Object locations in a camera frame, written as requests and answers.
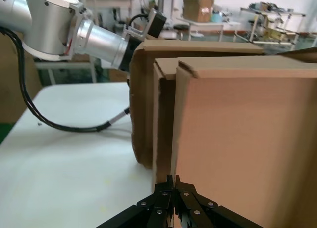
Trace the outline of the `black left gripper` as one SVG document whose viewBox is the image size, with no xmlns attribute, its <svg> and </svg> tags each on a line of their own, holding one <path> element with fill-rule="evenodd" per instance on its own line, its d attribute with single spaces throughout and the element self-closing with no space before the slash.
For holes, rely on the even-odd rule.
<svg viewBox="0 0 317 228">
<path fill-rule="evenodd" d="M 135 49 L 140 45 L 141 41 L 138 39 L 129 39 L 128 45 L 125 51 L 125 54 L 123 56 L 122 62 L 120 64 L 120 70 L 129 72 L 129 65 L 131 62 L 131 59 L 133 57 L 133 53 Z"/>
</svg>

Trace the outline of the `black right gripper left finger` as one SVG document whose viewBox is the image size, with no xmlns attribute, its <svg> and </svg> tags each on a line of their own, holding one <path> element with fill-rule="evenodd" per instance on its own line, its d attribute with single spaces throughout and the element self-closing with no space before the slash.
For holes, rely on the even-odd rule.
<svg viewBox="0 0 317 228">
<path fill-rule="evenodd" d="M 141 199 L 99 228 L 168 228 L 173 217 L 173 176 L 167 175 L 166 182 L 157 183 L 154 192 Z"/>
</svg>

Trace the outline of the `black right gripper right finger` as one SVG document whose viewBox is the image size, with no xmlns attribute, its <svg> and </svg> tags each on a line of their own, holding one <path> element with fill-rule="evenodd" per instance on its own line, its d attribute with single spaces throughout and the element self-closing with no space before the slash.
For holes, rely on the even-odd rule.
<svg viewBox="0 0 317 228">
<path fill-rule="evenodd" d="M 175 212 L 183 228 L 260 228 L 247 218 L 219 206 L 199 195 L 192 184 L 184 183 L 176 176 Z"/>
</svg>

